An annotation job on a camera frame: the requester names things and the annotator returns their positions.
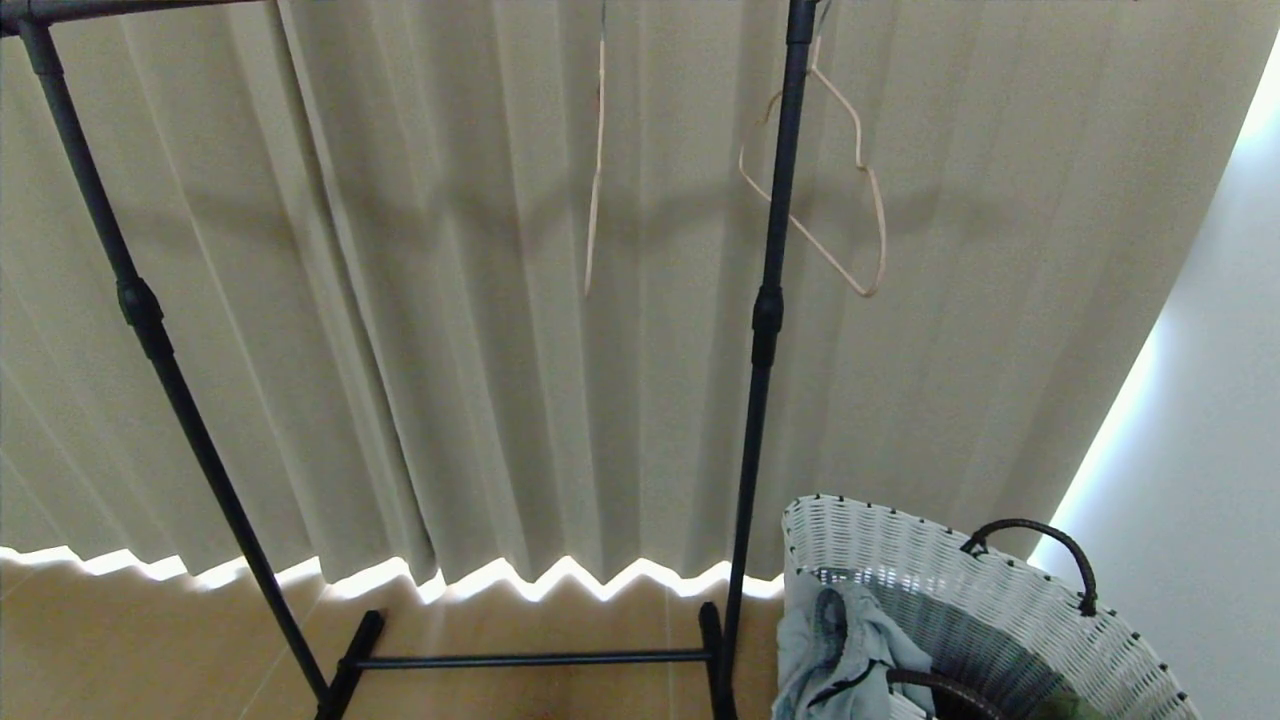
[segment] wall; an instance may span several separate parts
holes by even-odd
[[[1277,65],[1055,518],[1206,717],[1274,717],[1280,678]],[[1075,575],[1046,543],[1032,561]]]

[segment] beige curtain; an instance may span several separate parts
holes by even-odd
[[[781,3],[612,1],[595,277],[591,3],[262,3],[59,26],[138,265],[273,561],[419,579],[727,556],[765,206],[737,143]],[[1198,229],[1280,14],[838,4],[890,274],[794,236],[750,571],[817,489],[1047,518]],[[4,544],[238,552],[3,44]],[[749,168],[767,177],[772,127]],[[861,274],[852,128],[806,99],[796,213]]]

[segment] black metal clothes rack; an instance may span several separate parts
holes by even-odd
[[[733,532],[733,559],[730,570],[728,597],[724,603],[723,632],[721,616],[713,602],[698,612],[703,644],[687,650],[631,650],[581,653],[539,655],[470,655],[438,657],[375,656],[374,646],[383,632],[385,618],[370,610],[360,621],[347,653],[338,661],[332,680],[325,680],[311,647],[289,611],[280,587],[271,573],[262,546],[236,495],[218,448],[201,419],[196,400],[187,387],[173,343],[164,328],[160,301],[138,274],[115,220],[106,190],[97,174],[93,155],[81,128],[72,95],[63,77],[61,61],[49,28],[54,23],[140,13],[156,9],[220,5],[246,0],[0,0],[0,35],[19,36],[26,45],[32,70],[40,78],[45,99],[52,113],[67,159],[79,186],[84,205],[92,218],[102,250],[115,274],[116,296],[125,322],[133,328],[164,386],[169,404],[182,425],[187,442],[204,471],[218,505],[230,525],[236,542],[270,606],[284,639],[293,652],[302,674],[315,693],[317,720],[339,720],[351,702],[352,693],[366,670],[410,670],[431,667],[490,667],[538,665],[605,665],[631,662],[701,662],[707,666],[712,711],[717,720],[736,720],[733,702],[733,656],[742,609],[742,578],[746,571],[748,541],[755,503],[756,474],[764,437],[764,411],[769,393],[769,374],[782,329],[782,259],[786,250],[787,217],[791,208],[791,186],[795,176],[796,147],[800,135],[800,113],[804,100],[805,70],[813,40],[814,15],[822,0],[790,0],[786,32],[786,67],[782,85],[782,108],[774,152],[773,199],[769,204],[768,232],[764,247],[764,272],[755,299],[751,328],[751,384],[742,442],[742,468],[739,479],[737,514]]]

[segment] basket handle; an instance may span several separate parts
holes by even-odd
[[[900,670],[897,667],[891,667],[887,679],[891,684],[904,683],[908,685],[923,685],[934,692],[943,692],[968,705],[974,712],[977,712],[975,717],[982,717],[983,720],[1005,720],[1005,714],[1001,712],[998,707],[992,705],[991,701],[950,678],[943,678],[942,675],[934,675],[932,673],[918,673],[915,670]]]
[[[975,532],[968,542],[960,546],[960,552],[968,552],[974,557],[986,553],[987,537],[996,530],[1004,530],[1006,528],[1027,528],[1029,530],[1036,530],[1037,533],[1043,533],[1066,546],[1066,550],[1071,552],[1071,557],[1075,559],[1075,565],[1080,569],[1080,577],[1084,579],[1084,594],[1079,605],[1080,615],[1084,618],[1092,618],[1098,614],[1098,583],[1093,577],[1093,565],[1089,564],[1089,559],[1084,556],[1084,551],[1080,550],[1080,546],[1074,539],[1071,539],[1071,536],[1052,525],[1021,518],[1009,518],[1007,520],[987,523],[986,525],[978,528],[978,532]]]

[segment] clothing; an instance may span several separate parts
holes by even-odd
[[[773,720],[887,720],[888,669],[928,673],[932,659],[856,582],[788,573],[785,583]],[[928,688],[902,692],[933,712]]]
[[[1059,692],[1037,705],[1027,720],[1106,720],[1106,717],[1075,693]]]

